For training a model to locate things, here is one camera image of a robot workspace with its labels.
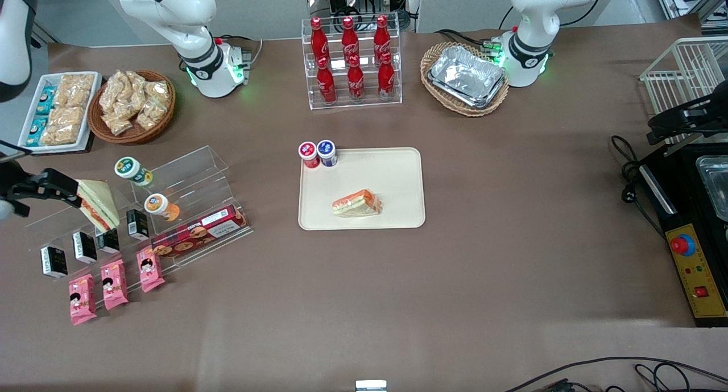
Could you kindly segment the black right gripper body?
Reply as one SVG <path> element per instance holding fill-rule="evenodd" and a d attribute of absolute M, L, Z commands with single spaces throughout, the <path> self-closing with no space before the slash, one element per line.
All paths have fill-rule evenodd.
<path fill-rule="evenodd" d="M 10 204 L 14 199 L 11 191 L 17 184 L 25 182 L 30 177 L 28 172 L 24 171 L 16 160 L 2 159 L 1 162 L 1 194 L 2 194 L 2 212 L 13 212 L 13 206 Z"/>

